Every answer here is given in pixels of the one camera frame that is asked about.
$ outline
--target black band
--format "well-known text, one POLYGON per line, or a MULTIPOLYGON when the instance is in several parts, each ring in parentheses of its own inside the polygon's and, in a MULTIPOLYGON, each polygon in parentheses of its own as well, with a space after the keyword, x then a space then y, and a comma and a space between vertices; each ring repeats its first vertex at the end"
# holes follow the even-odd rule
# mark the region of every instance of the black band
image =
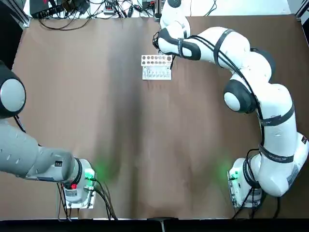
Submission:
POLYGON ((277 163, 291 163, 294 160, 294 155, 292 156, 278 156, 265 149, 262 145, 259 145, 259 151, 263 153, 268 159, 277 163))
POLYGON ((292 115, 294 114, 295 106, 294 103, 292 103, 291 109, 283 116, 275 116, 267 119, 260 119, 261 126, 263 127, 274 127, 277 125, 280 125, 281 123, 287 121, 292 115))
POLYGON ((214 58, 214 62, 216 63, 216 65, 220 66, 219 65, 219 50, 220 50, 220 47, 224 41, 224 39, 227 37, 227 35, 231 32, 233 32, 234 30, 232 29, 227 29, 225 32, 223 32, 223 34, 220 36, 219 40, 217 41, 214 49, 213 49, 213 58, 214 58))
POLYGON ((81 180, 82 173, 83 173, 82 163, 80 162, 80 160, 79 160, 78 158, 75 158, 75 160, 76 160, 77 163, 78 163, 78 173, 77 173, 76 178, 75 178, 75 179, 73 180, 73 182, 71 183, 71 185, 73 185, 73 184, 78 184, 79 181, 81 180))
POLYGON ((178 42, 178 53, 179 53, 179 56, 181 58, 184 58, 184 56, 183 56, 183 39, 179 39, 179 42, 178 42))
MULTIPOLYGON (((248 163, 251 162, 252 157, 250 157, 248 159, 248 163)), ((255 189, 259 189, 261 187, 259 182, 254 181, 253 177, 251 178, 252 175, 248 173, 248 169, 249 169, 249 167, 248 167, 247 161, 245 160, 243 165, 242 165, 243 176, 245 177, 245 180, 248 183, 248 185, 250 185, 251 187, 253 187, 255 189)))

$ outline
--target label sticker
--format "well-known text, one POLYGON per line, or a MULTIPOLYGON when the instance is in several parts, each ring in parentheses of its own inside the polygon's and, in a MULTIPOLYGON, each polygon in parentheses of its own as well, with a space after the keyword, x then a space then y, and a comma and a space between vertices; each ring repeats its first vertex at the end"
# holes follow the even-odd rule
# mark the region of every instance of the label sticker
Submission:
POLYGON ((304 144, 306 144, 307 138, 306 138, 305 136, 303 136, 303 138, 301 139, 301 141, 302 141, 304 144))
POLYGON ((66 196, 67 197, 76 197, 77 196, 77 190, 74 190, 74 191, 67 191, 66 190, 66 196))
POLYGON ((62 161, 55 161, 55 167, 62 167, 62 161))
POLYGON ((298 167, 297 165, 295 164, 294 167, 293 167, 293 170, 292 170, 292 173, 291 175, 289 175, 286 179, 289 183, 289 187, 292 185, 292 183, 294 182, 295 178, 297 177, 297 174, 298 174, 298 167))

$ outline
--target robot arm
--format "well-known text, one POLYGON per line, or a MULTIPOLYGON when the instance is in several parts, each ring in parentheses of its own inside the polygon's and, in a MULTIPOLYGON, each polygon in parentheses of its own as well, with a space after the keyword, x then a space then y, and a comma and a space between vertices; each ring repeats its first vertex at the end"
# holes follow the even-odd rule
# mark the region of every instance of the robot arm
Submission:
POLYGON ((39 146, 30 135, 6 120, 19 114, 26 103, 25 87, 0 61, 0 171, 28 180, 62 183, 66 200, 84 203, 95 183, 95 172, 85 159, 62 149, 39 146))
MULTIPOLYGON (((190 36, 181 0, 165 3, 160 26, 156 45, 161 52, 229 69, 232 77, 223 93, 226 105, 239 113, 257 111, 262 132, 260 155, 248 162, 245 158, 237 159, 228 172, 234 206, 251 207, 252 203, 243 203, 252 188, 282 196, 307 159, 309 143, 296 130, 295 108, 289 91, 283 85, 269 83, 275 70, 271 56, 251 48, 247 38, 231 29, 208 28, 198 36, 190 36)), ((257 190, 254 201, 259 204, 262 192, 257 190)))

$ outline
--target electronic equipment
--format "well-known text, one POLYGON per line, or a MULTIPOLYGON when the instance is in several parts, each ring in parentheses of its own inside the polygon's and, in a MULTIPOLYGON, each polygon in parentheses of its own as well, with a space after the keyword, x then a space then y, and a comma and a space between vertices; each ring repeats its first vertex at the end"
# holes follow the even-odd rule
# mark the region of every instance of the electronic equipment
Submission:
POLYGON ((64 11, 61 0, 29 0, 33 18, 45 18, 64 11))

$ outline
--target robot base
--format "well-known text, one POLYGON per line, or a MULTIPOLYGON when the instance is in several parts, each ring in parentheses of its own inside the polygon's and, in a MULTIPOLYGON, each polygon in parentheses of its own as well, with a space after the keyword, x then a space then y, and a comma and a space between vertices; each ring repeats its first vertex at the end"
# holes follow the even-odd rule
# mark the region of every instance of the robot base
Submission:
MULTIPOLYGON (((227 172, 228 188, 229 188, 230 199, 233 204, 233 207, 234 208, 252 208, 252 193, 249 195, 245 204, 242 206, 244 198, 241 197, 242 192, 241 192, 240 184, 238 182, 238 179, 231 180, 233 179, 232 174, 234 175, 233 169, 227 172)), ((262 190, 259 188, 258 189, 255 188, 254 197, 253 197, 254 207, 258 207, 260 205, 261 197, 262 197, 262 190)))
POLYGON ((72 209, 92 209, 96 196, 96 182, 91 179, 95 179, 97 175, 87 160, 80 159, 79 161, 82 165, 81 178, 75 189, 65 188, 66 205, 67 208, 72 209))

